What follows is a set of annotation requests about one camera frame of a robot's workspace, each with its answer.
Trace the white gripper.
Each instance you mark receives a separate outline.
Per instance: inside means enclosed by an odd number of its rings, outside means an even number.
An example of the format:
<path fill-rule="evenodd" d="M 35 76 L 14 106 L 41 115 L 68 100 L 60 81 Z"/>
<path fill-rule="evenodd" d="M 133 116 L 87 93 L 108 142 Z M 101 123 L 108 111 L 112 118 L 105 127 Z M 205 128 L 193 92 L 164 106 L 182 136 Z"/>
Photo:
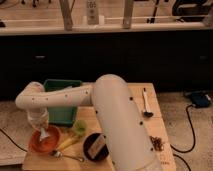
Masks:
<path fill-rule="evenodd" d="M 35 130 L 40 131 L 42 128 L 48 128 L 49 113 L 46 108 L 28 110 L 27 119 Z"/>

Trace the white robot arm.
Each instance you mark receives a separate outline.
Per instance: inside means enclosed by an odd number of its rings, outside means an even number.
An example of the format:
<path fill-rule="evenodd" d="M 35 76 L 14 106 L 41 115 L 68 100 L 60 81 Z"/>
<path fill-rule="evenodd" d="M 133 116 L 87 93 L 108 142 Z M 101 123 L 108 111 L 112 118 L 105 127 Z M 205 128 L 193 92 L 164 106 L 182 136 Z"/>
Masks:
<path fill-rule="evenodd" d="M 92 84 L 50 92 L 31 82 L 15 104 L 34 120 L 48 107 L 93 106 L 115 171 L 163 171 L 131 90 L 117 75 L 106 74 Z"/>

